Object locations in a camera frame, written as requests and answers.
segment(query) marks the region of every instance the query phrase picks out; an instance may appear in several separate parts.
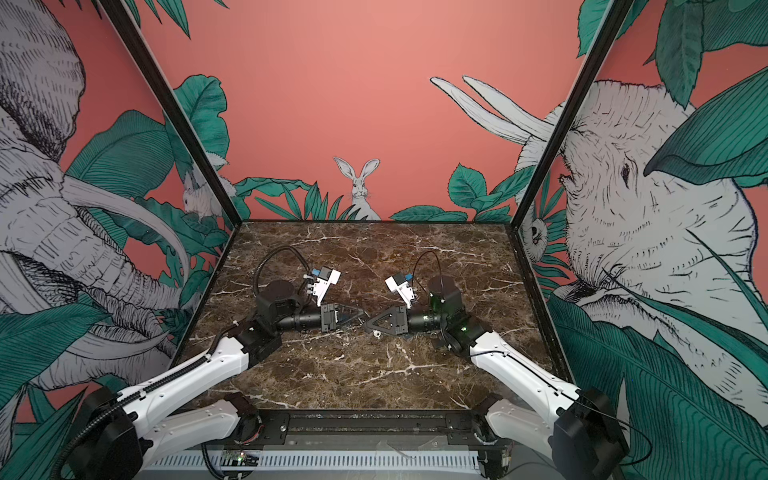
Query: cylindrical motor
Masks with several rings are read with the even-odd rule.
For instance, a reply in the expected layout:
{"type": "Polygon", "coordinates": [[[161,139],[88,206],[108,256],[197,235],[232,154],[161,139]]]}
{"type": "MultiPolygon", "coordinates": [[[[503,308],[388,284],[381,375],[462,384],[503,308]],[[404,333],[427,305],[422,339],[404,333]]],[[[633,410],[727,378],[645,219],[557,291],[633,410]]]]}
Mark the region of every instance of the cylindrical motor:
{"type": "Polygon", "coordinates": [[[277,322],[277,329],[278,330],[308,330],[308,329],[319,329],[321,326],[320,322],[320,311],[310,312],[310,313],[299,313],[296,315],[289,315],[286,317],[283,317],[277,322]]]}

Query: elephant ear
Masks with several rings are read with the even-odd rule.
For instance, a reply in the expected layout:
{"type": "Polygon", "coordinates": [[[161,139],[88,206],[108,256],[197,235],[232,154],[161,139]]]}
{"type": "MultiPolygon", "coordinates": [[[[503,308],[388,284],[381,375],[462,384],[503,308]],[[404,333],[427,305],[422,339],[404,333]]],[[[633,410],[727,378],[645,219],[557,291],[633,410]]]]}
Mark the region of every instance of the elephant ear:
{"type": "Polygon", "coordinates": [[[26,141],[58,161],[74,133],[85,90],[83,65],[43,2],[2,1],[0,18],[0,105],[26,141]]]}

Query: pink wall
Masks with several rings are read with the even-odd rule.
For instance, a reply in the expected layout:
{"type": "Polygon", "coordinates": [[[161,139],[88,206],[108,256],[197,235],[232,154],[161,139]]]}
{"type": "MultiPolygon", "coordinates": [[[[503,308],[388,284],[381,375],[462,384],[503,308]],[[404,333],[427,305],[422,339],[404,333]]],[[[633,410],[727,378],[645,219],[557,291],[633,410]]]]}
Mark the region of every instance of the pink wall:
{"type": "MultiPolygon", "coordinates": [[[[429,79],[464,85],[470,75],[542,118],[568,96],[583,59],[580,4],[188,2],[189,39],[161,9],[162,24],[137,2],[142,33],[174,88],[193,74],[222,82],[223,177],[318,181],[331,201],[345,195],[344,208],[351,182],[333,156],[358,173],[379,158],[366,186],[382,219],[416,204],[462,210],[447,192],[459,163],[481,171],[489,189],[514,171],[520,147],[474,124],[429,79]]],[[[247,203],[252,217],[276,218],[247,203]]]]}

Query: green leaf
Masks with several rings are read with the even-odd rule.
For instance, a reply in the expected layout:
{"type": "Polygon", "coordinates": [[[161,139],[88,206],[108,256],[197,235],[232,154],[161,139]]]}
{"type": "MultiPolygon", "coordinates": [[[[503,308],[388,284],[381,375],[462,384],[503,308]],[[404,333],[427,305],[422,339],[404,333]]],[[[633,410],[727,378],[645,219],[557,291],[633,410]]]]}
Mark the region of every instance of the green leaf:
{"type": "Polygon", "coordinates": [[[2,466],[0,480],[17,480],[18,478],[43,480],[51,475],[53,463],[84,394],[85,389],[56,410],[27,437],[2,466]]]}
{"type": "Polygon", "coordinates": [[[504,195],[504,192],[496,192],[495,194],[483,195],[482,197],[475,198],[471,205],[472,208],[477,210],[478,213],[488,208],[498,205],[498,199],[504,195]]]}
{"type": "Polygon", "coordinates": [[[747,284],[744,282],[744,280],[741,279],[740,276],[736,272],[733,271],[733,269],[728,265],[723,258],[718,255],[714,250],[709,248],[709,246],[704,243],[703,240],[701,240],[699,237],[696,236],[696,234],[688,229],[686,231],[696,239],[697,242],[701,244],[702,247],[706,248],[712,257],[717,260],[717,262],[728,272],[728,275],[730,275],[730,278],[734,281],[734,283],[739,287],[739,290],[741,290],[741,293],[744,294],[746,299],[750,302],[750,305],[755,310],[755,313],[757,313],[757,316],[760,318],[760,320],[763,322],[763,325],[768,328],[768,309],[766,308],[765,303],[763,303],[759,298],[757,298],[757,295],[752,291],[752,289],[747,286],[747,284]]]}
{"type": "MultiPolygon", "coordinates": [[[[166,2],[180,3],[180,0],[166,0],[166,2]]],[[[167,12],[163,2],[160,4],[167,12]]],[[[219,79],[194,75],[184,80],[179,88],[174,89],[174,93],[184,113],[189,117],[190,124],[200,138],[205,151],[225,158],[230,147],[230,135],[227,131],[227,123],[219,116],[227,109],[227,96],[221,88],[219,79]]],[[[165,127],[173,148],[176,169],[181,180],[184,180],[187,172],[192,168],[192,156],[167,116],[165,127]]]]}
{"type": "Polygon", "coordinates": [[[540,263],[546,263],[548,265],[564,266],[567,269],[571,268],[571,266],[568,265],[566,262],[564,262],[563,260],[560,260],[557,257],[553,257],[552,255],[544,255],[544,256],[541,257],[541,260],[539,260],[539,261],[540,261],[540,263]]]}
{"type": "Polygon", "coordinates": [[[645,8],[647,3],[648,0],[634,0],[634,2],[632,2],[632,6],[629,8],[627,17],[624,19],[624,23],[621,24],[621,28],[619,28],[619,32],[616,35],[616,38],[619,38],[623,34],[627,33],[627,30],[632,26],[634,21],[637,20],[637,17],[640,16],[640,13],[643,11],[643,8],[645,8]]]}
{"type": "Polygon", "coordinates": [[[561,238],[565,238],[565,236],[566,236],[566,233],[564,228],[553,230],[548,233],[547,241],[555,242],[557,240],[560,240],[561,238]]]}
{"type": "Polygon", "coordinates": [[[486,210],[475,215],[475,222],[511,222],[512,217],[509,216],[509,207],[497,208],[494,210],[486,210]]]}
{"type": "Polygon", "coordinates": [[[759,187],[768,184],[768,174],[758,175],[756,177],[736,177],[733,179],[736,185],[742,188],[759,187]]]}
{"type": "Polygon", "coordinates": [[[603,20],[603,14],[610,0],[584,0],[578,13],[578,55],[581,57],[589,51],[592,40],[598,33],[603,20]]]}
{"type": "Polygon", "coordinates": [[[539,216],[544,216],[544,208],[546,207],[546,200],[545,198],[547,195],[549,195],[549,177],[551,172],[547,172],[547,174],[544,176],[544,181],[541,182],[541,188],[539,189],[539,195],[538,195],[538,211],[539,216]]]}
{"type": "Polygon", "coordinates": [[[485,177],[471,168],[458,164],[448,182],[451,201],[464,208],[472,208],[472,201],[486,195],[485,177]]]}
{"type": "Polygon", "coordinates": [[[47,369],[76,339],[109,314],[82,303],[0,315],[0,406],[47,369]]]}
{"type": "Polygon", "coordinates": [[[444,210],[432,205],[416,205],[400,210],[390,218],[399,222],[426,222],[435,215],[442,214],[444,210]]]}
{"type": "Polygon", "coordinates": [[[173,286],[180,286],[184,282],[184,275],[181,272],[181,260],[170,245],[166,244],[161,248],[165,253],[165,263],[170,270],[170,278],[176,283],[176,285],[173,286]]]}
{"type": "Polygon", "coordinates": [[[539,286],[543,286],[546,288],[556,289],[560,287],[560,283],[555,282],[554,280],[550,280],[548,278],[545,278],[543,276],[537,276],[536,281],[538,282],[539,286]]]}
{"type": "Polygon", "coordinates": [[[205,290],[209,279],[210,272],[205,270],[192,272],[189,279],[187,279],[187,283],[184,285],[184,289],[181,290],[181,300],[179,301],[179,305],[185,305],[195,293],[205,290]]]}
{"type": "Polygon", "coordinates": [[[178,288],[179,286],[176,284],[176,281],[168,276],[165,272],[160,272],[160,278],[157,279],[158,282],[162,283],[163,285],[168,285],[172,288],[178,288]]]}
{"type": "MultiPolygon", "coordinates": [[[[179,240],[181,240],[184,248],[187,250],[186,253],[189,255],[194,255],[195,253],[200,252],[211,253],[213,255],[216,254],[215,250],[205,246],[205,236],[191,228],[187,225],[187,222],[184,221],[185,216],[196,214],[187,214],[168,202],[161,204],[154,198],[150,198],[149,200],[137,198],[134,199],[134,201],[155,214],[165,222],[166,225],[172,228],[179,237],[179,240]]],[[[112,220],[114,220],[119,227],[123,227],[131,238],[139,240],[145,245],[156,243],[163,251],[166,251],[166,247],[170,246],[159,233],[144,225],[142,222],[118,214],[109,213],[109,216],[112,217],[112,220]]]]}
{"type": "Polygon", "coordinates": [[[227,240],[229,239],[230,239],[230,236],[227,232],[225,232],[224,230],[217,230],[205,236],[205,239],[203,240],[203,245],[205,245],[206,247],[223,247],[224,244],[227,243],[227,240]]]}
{"type": "Polygon", "coordinates": [[[203,235],[208,235],[209,233],[219,230],[219,224],[216,222],[216,217],[213,215],[200,218],[196,213],[190,213],[184,215],[183,219],[192,230],[200,232],[203,235]]]}
{"type": "Polygon", "coordinates": [[[430,217],[430,222],[465,222],[467,221],[467,214],[464,212],[443,212],[430,217]]]}
{"type": "Polygon", "coordinates": [[[673,100],[688,106],[701,69],[704,6],[667,3],[656,40],[656,68],[673,100]]]}
{"type": "Polygon", "coordinates": [[[342,213],[339,214],[339,216],[336,218],[337,220],[345,220],[344,217],[351,211],[352,207],[354,207],[355,204],[349,205],[342,213]]]}
{"type": "Polygon", "coordinates": [[[550,243],[547,245],[547,249],[544,251],[544,253],[557,253],[557,252],[566,252],[568,251],[568,245],[565,243],[550,243]]]}
{"type": "Polygon", "coordinates": [[[349,213],[349,216],[346,219],[347,220],[356,220],[358,212],[360,212],[359,208],[357,210],[353,210],[352,212],[349,213]]]}
{"type": "Polygon", "coordinates": [[[549,217],[545,218],[544,221],[547,222],[547,223],[565,222],[566,221],[566,219],[565,219],[565,209],[558,210],[558,211],[554,212],[552,215],[550,215],[549,217]]]}
{"type": "Polygon", "coordinates": [[[704,5],[704,51],[715,51],[744,43],[768,45],[768,0],[758,0],[740,12],[732,12],[728,3],[704,5]]]}
{"type": "Polygon", "coordinates": [[[315,213],[317,204],[320,202],[320,189],[317,187],[317,182],[310,188],[310,191],[306,192],[304,197],[304,220],[310,218],[310,214],[315,213]]]}
{"type": "Polygon", "coordinates": [[[120,247],[125,248],[128,241],[128,232],[124,228],[118,227],[112,217],[101,208],[89,208],[88,212],[94,219],[107,231],[107,235],[120,247]]]}
{"type": "Polygon", "coordinates": [[[768,68],[696,110],[643,171],[666,172],[701,185],[768,173],[768,68]]]}
{"type": "Polygon", "coordinates": [[[558,204],[558,201],[560,201],[560,197],[563,196],[563,192],[565,192],[564,187],[558,188],[558,191],[554,192],[554,195],[549,199],[547,202],[546,207],[544,207],[543,211],[541,212],[542,217],[546,217],[549,212],[552,211],[553,208],[555,208],[558,204]]]}
{"type": "Polygon", "coordinates": [[[741,12],[752,5],[756,0],[728,0],[728,9],[732,12],[741,12]]]}
{"type": "Polygon", "coordinates": [[[336,199],[335,202],[333,202],[333,205],[331,206],[331,211],[328,212],[328,220],[336,220],[336,212],[339,211],[339,205],[341,204],[342,198],[344,198],[343,195],[341,195],[339,198],[336,199]]]}
{"type": "Polygon", "coordinates": [[[288,201],[288,207],[290,207],[294,215],[296,215],[298,218],[301,218],[301,209],[299,208],[299,202],[296,201],[296,198],[293,196],[292,193],[290,193],[290,190],[288,190],[285,184],[281,184],[280,186],[283,188],[283,192],[286,195],[286,200],[288,201]]]}
{"type": "Polygon", "coordinates": [[[676,356],[678,359],[680,359],[681,362],[683,362],[683,357],[681,357],[677,350],[675,350],[674,347],[670,345],[669,342],[664,339],[664,337],[661,336],[661,333],[656,332],[656,335],[654,335],[654,343],[667,350],[669,353],[676,356]]]}
{"type": "Polygon", "coordinates": [[[29,394],[29,403],[32,407],[32,415],[35,416],[37,423],[43,423],[45,420],[51,418],[51,415],[56,411],[48,401],[48,397],[45,392],[38,387],[29,385],[27,386],[27,393],[29,394]]]}
{"type": "Polygon", "coordinates": [[[494,189],[491,190],[491,194],[495,194],[497,192],[503,192],[503,194],[498,199],[496,199],[496,203],[495,205],[492,205],[492,207],[503,204],[505,201],[509,200],[510,198],[519,194],[523,189],[525,189],[528,184],[531,183],[531,176],[533,175],[535,169],[535,165],[521,168],[509,177],[506,177],[500,184],[496,185],[494,189]]]}
{"type": "Polygon", "coordinates": [[[300,218],[296,218],[292,213],[290,213],[288,210],[273,204],[272,202],[268,200],[264,200],[263,198],[254,197],[257,202],[262,204],[264,207],[272,210],[274,213],[280,215],[283,218],[287,218],[288,220],[301,220],[300,218]]]}
{"type": "Polygon", "coordinates": [[[232,203],[235,204],[235,210],[240,215],[240,219],[248,220],[250,218],[250,208],[245,204],[245,199],[242,197],[232,197],[232,203]]]}
{"type": "Polygon", "coordinates": [[[278,180],[276,178],[262,177],[249,177],[236,183],[234,186],[238,197],[249,197],[254,190],[258,190],[270,197],[279,197],[285,193],[283,186],[288,190],[295,190],[297,188],[303,190],[310,189],[310,186],[301,180],[278,180]]]}
{"type": "Polygon", "coordinates": [[[125,0],[125,4],[128,6],[128,10],[131,10],[131,15],[134,16],[136,25],[141,28],[141,17],[139,16],[139,9],[136,8],[136,2],[134,0],[125,0]]]}
{"type": "MultiPolygon", "coordinates": [[[[547,307],[581,389],[597,388],[617,405],[624,380],[631,423],[654,446],[650,458],[634,466],[640,475],[718,480],[768,475],[768,435],[675,355],[632,328],[592,322],[581,308],[555,295],[547,307]]],[[[633,449],[636,459],[647,452],[636,432],[631,444],[642,445],[633,449]]]]}
{"type": "Polygon", "coordinates": [[[566,272],[554,266],[542,266],[535,264],[533,266],[533,270],[536,270],[536,273],[541,276],[568,278],[568,274],[566,272]]]}
{"type": "Polygon", "coordinates": [[[547,227],[547,231],[550,234],[565,233],[565,224],[566,224],[565,220],[561,220],[561,221],[558,221],[558,222],[552,222],[547,227]]]}
{"type": "Polygon", "coordinates": [[[187,13],[184,11],[183,0],[157,0],[168,16],[179,25],[187,37],[190,36],[190,26],[187,23],[187,13]]]}
{"type": "Polygon", "coordinates": [[[317,207],[317,215],[312,215],[315,220],[325,220],[328,212],[328,194],[323,198],[323,202],[317,207]]]}
{"type": "Polygon", "coordinates": [[[154,13],[154,16],[157,18],[157,20],[158,20],[160,23],[163,23],[163,21],[162,21],[162,20],[160,20],[160,15],[157,13],[157,7],[155,7],[155,6],[154,6],[154,0],[144,0],[144,2],[145,2],[147,5],[149,5],[149,8],[151,8],[151,9],[152,9],[152,13],[154,13]]]}
{"type": "Polygon", "coordinates": [[[173,166],[163,125],[129,110],[109,130],[94,135],[67,175],[122,197],[143,198],[165,181],[173,166]]]}
{"type": "Polygon", "coordinates": [[[119,376],[112,375],[111,373],[108,375],[100,376],[94,381],[101,386],[107,387],[112,393],[120,392],[122,389],[128,386],[125,380],[119,376]]]}
{"type": "Polygon", "coordinates": [[[629,292],[635,299],[674,319],[680,320],[709,341],[724,349],[736,360],[748,368],[763,385],[768,387],[768,346],[753,336],[714,319],[701,315],[682,306],[657,302],[632,292],[606,273],[620,288],[629,292]]]}

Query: elephant tusk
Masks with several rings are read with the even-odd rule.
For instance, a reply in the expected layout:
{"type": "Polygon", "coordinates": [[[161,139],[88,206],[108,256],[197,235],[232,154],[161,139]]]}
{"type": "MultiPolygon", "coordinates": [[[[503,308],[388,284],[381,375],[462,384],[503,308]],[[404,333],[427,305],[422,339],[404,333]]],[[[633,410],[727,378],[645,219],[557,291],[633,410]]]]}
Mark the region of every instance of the elephant tusk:
{"type": "Polygon", "coordinates": [[[469,115],[478,125],[494,135],[498,135],[505,140],[513,141],[516,144],[523,145],[530,138],[531,134],[517,125],[499,118],[493,113],[485,110],[472,97],[464,93],[463,90],[454,86],[442,78],[432,77],[429,79],[437,88],[444,91],[462,110],[469,115]]]}
{"type": "Polygon", "coordinates": [[[61,195],[72,205],[109,210],[114,214],[138,220],[158,232],[176,250],[176,254],[181,260],[181,266],[184,268],[184,283],[187,282],[190,271],[190,259],[187,251],[176,232],[157,215],[125,197],[67,175],[64,176],[64,183],[61,185],[61,195]]]}
{"type": "Polygon", "coordinates": [[[0,299],[15,312],[24,314],[51,308],[8,252],[0,252],[0,299]]]}
{"type": "Polygon", "coordinates": [[[478,92],[483,100],[487,101],[498,113],[504,115],[507,120],[523,130],[530,132],[534,137],[548,141],[549,137],[552,136],[553,124],[529,114],[520,105],[491,85],[467,76],[464,77],[464,82],[472,87],[472,90],[478,92]]]}
{"type": "Polygon", "coordinates": [[[105,339],[88,332],[75,340],[74,343],[67,348],[67,352],[92,360],[125,359],[153,349],[162,342],[165,337],[166,334],[161,333],[158,336],[154,336],[141,342],[124,343],[105,339]]]}

